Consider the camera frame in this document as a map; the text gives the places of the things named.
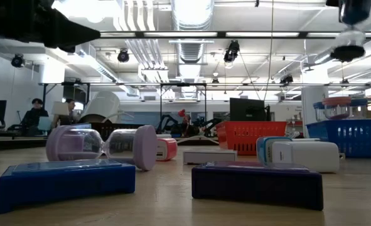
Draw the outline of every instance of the air duct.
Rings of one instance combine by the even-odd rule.
[[[210,29],[213,18],[214,0],[171,0],[173,9],[174,29],[178,31],[207,31]],[[178,71],[181,77],[199,77],[205,44],[181,43],[177,44]]]

